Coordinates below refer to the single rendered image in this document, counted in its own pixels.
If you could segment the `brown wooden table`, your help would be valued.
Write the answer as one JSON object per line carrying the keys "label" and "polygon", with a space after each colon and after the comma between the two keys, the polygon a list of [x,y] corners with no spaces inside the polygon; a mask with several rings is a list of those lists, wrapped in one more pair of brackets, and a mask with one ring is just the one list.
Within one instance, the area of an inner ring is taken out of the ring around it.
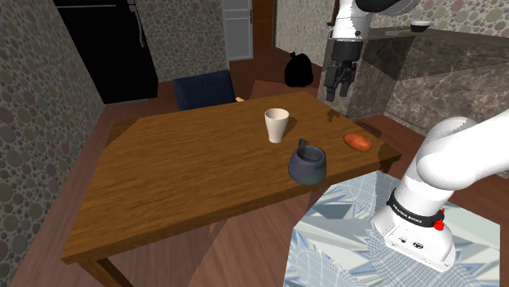
{"label": "brown wooden table", "polygon": [[[283,108],[280,143],[264,114]],[[104,287],[133,287],[110,257],[311,191],[288,174],[300,139],[326,154],[323,186],[398,161],[373,138],[368,152],[343,137],[363,129],[305,92],[119,122],[103,150],[61,258]]]}

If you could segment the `marble kitchen counter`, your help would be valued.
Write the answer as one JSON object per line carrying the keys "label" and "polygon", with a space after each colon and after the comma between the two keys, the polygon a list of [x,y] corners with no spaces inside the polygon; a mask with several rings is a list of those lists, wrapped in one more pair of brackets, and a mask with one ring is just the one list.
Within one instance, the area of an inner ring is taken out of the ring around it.
{"label": "marble kitchen counter", "polygon": [[509,108],[509,38],[372,29],[347,96],[329,106],[400,152],[400,177],[439,121],[482,122]]}

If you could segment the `orange sweet potato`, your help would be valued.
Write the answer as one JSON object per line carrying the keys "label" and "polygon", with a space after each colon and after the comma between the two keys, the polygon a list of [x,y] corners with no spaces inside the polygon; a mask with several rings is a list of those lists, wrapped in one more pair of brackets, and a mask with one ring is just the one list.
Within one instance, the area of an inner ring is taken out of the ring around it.
{"label": "orange sweet potato", "polygon": [[343,141],[347,146],[357,150],[358,152],[368,152],[373,147],[373,143],[370,139],[368,139],[364,135],[359,135],[355,133],[349,133],[344,135]]}

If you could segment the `dark blue chair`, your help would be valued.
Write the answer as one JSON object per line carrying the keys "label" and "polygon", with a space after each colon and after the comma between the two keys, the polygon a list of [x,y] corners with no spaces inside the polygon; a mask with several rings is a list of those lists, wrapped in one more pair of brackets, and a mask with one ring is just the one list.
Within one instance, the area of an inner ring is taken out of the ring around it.
{"label": "dark blue chair", "polygon": [[238,101],[228,69],[173,80],[179,110],[185,111]]}

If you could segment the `black garbage bag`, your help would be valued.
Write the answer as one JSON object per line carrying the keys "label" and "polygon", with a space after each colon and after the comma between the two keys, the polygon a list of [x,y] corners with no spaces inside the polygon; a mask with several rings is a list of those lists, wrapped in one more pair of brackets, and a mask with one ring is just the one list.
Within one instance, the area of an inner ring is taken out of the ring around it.
{"label": "black garbage bag", "polygon": [[312,62],[304,53],[290,53],[290,61],[284,70],[285,84],[289,87],[305,87],[313,82]]}

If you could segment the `dark blue-grey mug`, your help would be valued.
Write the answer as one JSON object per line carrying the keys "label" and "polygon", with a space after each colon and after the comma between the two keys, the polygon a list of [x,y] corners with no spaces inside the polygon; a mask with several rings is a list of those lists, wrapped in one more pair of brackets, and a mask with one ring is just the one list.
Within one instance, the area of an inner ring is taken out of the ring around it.
{"label": "dark blue-grey mug", "polygon": [[309,145],[304,139],[299,140],[288,165],[289,176],[305,186],[321,183],[326,176],[326,154],[316,146]]}

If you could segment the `black refrigerator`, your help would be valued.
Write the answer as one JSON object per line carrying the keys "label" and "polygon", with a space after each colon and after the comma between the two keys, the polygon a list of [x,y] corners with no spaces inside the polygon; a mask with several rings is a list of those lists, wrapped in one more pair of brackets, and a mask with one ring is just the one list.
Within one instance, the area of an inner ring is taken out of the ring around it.
{"label": "black refrigerator", "polygon": [[135,0],[53,0],[105,104],[157,97]]}

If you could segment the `white door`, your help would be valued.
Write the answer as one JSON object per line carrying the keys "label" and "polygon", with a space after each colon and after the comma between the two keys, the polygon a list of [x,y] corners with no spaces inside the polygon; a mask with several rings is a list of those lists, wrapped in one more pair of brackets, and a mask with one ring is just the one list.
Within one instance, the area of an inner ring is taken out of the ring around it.
{"label": "white door", "polygon": [[252,1],[221,0],[227,61],[253,57]]}

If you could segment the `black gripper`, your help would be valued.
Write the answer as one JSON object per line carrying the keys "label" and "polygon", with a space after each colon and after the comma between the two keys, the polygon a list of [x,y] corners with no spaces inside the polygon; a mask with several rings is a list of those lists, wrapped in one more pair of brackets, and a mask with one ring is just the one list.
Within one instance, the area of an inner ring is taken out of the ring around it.
{"label": "black gripper", "polygon": [[334,64],[327,67],[324,80],[326,101],[334,101],[335,90],[338,85],[338,77],[340,74],[342,74],[342,76],[339,96],[347,97],[349,87],[355,80],[356,62],[360,59],[362,47],[363,42],[334,42],[332,52]]}

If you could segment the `cream white cup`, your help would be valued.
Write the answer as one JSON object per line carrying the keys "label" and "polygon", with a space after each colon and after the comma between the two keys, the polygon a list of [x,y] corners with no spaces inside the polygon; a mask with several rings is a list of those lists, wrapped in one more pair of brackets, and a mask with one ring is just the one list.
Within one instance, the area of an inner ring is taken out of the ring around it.
{"label": "cream white cup", "polygon": [[278,144],[282,141],[289,116],[289,112],[283,108],[270,108],[265,112],[268,139],[271,143]]}

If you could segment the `pale patterned robot stand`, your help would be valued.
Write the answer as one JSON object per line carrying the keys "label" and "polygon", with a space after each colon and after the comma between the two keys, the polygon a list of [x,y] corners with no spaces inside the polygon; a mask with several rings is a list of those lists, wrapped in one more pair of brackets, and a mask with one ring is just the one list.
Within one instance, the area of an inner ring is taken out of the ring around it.
{"label": "pale patterned robot stand", "polygon": [[283,287],[499,287],[499,225],[452,203],[447,272],[385,246],[372,218],[398,183],[376,171],[330,186],[294,226]]}

